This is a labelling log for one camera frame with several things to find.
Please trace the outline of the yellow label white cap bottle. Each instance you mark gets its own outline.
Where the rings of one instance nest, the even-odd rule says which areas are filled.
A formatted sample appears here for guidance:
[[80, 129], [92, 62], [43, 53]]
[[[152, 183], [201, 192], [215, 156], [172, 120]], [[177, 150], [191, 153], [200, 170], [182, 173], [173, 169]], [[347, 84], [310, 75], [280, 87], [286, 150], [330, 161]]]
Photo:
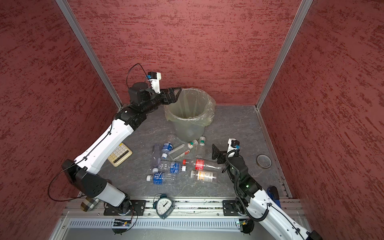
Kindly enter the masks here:
[[203, 181], [203, 182], [208, 182], [212, 183], [217, 180], [217, 174], [214, 172], [209, 172], [209, 171], [202, 171], [202, 170], [194, 170], [191, 171], [190, 177], [192, 179], [195, 179], [197, 181]]

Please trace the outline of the green cap slim bottle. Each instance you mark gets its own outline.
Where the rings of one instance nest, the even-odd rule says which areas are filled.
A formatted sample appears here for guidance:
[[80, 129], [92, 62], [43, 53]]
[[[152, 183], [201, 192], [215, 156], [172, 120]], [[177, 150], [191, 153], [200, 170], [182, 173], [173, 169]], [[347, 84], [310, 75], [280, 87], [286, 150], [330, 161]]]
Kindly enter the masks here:
[[197, 144], [197, 140], [193, 140], [192, 142], [186, 144], [181, 144], [180, 146], [171, 150], [168, 157], [171, 161], [176, 161], [181, 157], [187, 155]]

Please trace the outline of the clear crushed plastic bottle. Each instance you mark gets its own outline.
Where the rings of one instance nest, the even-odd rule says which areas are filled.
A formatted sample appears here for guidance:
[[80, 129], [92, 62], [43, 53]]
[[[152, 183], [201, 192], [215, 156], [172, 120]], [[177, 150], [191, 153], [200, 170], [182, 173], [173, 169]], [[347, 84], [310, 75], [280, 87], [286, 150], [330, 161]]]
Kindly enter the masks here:
[[162, 148], [163, 146], [160, 144], [155, 144], [153, 146], [152, 161], [151, 161], [152, 173], [157, 173], [159, 171], [159, 165], [161, 164], [161, 161], [162, 161]]

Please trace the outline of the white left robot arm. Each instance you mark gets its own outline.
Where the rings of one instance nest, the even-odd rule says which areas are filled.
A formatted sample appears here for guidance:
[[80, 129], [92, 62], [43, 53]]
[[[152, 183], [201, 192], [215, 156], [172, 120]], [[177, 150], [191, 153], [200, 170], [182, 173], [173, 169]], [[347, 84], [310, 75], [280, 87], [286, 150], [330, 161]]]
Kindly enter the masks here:
[[178, 87], [156, 92], [145, 82], [133, 84], [129, 88], [130, 104], [114, 116], [107, 130], [75, 160], [63, 162], [62, 168], [69, 182], [87, 197], [107, 203], [119, 215], [131, 213], [130, 197], [98, 176], [98, 172], [108, 156], [146, 120], [149, 113], [161, 105], [176, 103], [181, 90]]

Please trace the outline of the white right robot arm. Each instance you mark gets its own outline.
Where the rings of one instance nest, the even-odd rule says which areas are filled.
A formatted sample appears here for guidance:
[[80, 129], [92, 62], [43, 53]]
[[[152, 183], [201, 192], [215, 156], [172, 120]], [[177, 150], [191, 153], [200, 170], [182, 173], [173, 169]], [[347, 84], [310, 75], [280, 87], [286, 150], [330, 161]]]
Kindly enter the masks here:
[[225, 168], [234, 184], [235, 194], [240, 205], [239, 213], [249, 220], [258, 222], [276, 240], [321, 240], [315, 230], [309, 232], [295, 222], [271, 198], [261, 185], [249, 174], [240, 148], [228, 145], [227, 151], [220, 151], [212, 145], [212, 159], [224, 160]]

